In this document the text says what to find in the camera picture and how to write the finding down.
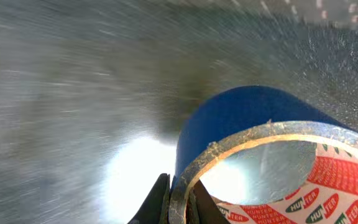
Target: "tape roll inner surface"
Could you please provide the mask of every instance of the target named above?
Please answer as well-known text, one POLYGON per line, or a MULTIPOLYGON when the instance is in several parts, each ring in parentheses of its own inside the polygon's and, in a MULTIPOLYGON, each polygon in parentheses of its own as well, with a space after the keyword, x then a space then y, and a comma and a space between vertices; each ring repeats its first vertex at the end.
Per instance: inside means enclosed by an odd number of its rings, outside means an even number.
POLYGON ((170 223, 185 223, 185 205, 190 189, 219 161, 241 150, 280 141, 309 141, 345 150, 358 158, 358 133, 330 124, 288 121, 256 126, 209 145, 178 177, 173 189, 170 223))

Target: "worn cardboard rim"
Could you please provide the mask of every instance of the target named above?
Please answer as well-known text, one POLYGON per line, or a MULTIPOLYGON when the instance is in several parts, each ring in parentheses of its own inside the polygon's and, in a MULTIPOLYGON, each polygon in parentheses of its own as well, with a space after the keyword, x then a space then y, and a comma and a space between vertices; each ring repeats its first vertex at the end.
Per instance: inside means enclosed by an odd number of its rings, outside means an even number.
POLYGON ((309 141, 339 147, 358 158, 358 133, 335 125, 312 121, 267 123, 212 142, 177 178, 168 219, 186 223, 186 204, 191 188, 219 161, 241 150, 277 141, 309 141))

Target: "speckled dark surface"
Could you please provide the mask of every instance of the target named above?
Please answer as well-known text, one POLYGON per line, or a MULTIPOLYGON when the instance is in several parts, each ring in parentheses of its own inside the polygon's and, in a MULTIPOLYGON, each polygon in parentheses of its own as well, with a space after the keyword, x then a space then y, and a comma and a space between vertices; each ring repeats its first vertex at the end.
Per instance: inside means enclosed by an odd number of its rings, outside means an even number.
POLYGON ((0 223, 128 221, 184 120, 235 86, 358 130, 358 2, 189 2, 0 0, 0 223))

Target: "blue cylinder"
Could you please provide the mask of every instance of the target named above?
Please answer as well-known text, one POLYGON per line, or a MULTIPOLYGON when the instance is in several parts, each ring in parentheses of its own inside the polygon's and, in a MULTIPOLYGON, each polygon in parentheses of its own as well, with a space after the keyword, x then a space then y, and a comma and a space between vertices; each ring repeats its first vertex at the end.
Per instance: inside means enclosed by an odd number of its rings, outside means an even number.
POLYGON ((266 86, 234 88, 209 99, 186 122, 178 140, 175 177, 209 143, 269 121, 317 121, 349 129, 284 91, 266 86))

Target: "gray surface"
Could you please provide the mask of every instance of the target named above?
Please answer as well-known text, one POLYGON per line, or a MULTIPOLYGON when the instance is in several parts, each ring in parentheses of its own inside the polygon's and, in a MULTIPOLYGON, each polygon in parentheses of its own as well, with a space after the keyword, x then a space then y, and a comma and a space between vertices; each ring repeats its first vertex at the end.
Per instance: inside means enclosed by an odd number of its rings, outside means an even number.
POLYGON ((129 220, 173 167, 182 122, 235 86, 281 88, 358 130, 358 30, 297 23, 282 4, 289 19, 0 0, 0 223, 129 220))

